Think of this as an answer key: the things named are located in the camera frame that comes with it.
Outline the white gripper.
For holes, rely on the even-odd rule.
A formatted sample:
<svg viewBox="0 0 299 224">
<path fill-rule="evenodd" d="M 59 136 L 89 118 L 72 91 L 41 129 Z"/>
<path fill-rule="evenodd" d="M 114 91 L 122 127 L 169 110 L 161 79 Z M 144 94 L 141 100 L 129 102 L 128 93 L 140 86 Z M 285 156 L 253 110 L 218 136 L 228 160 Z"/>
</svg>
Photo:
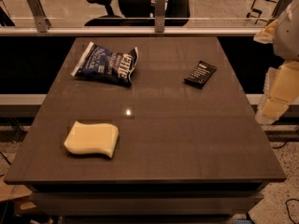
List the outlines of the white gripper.
<svg viewBox="0 0 299 224">
<path fill-rule="evenodd" d="M 270 67 L 265 75 L 263 96 L 255 119 L 270 125 L 277 121 L 299 97 L 299 0 L 292 0 L 253 40 L 272 44 L 277 56 L 285 61 L 279 68 Z"/>
</svg>

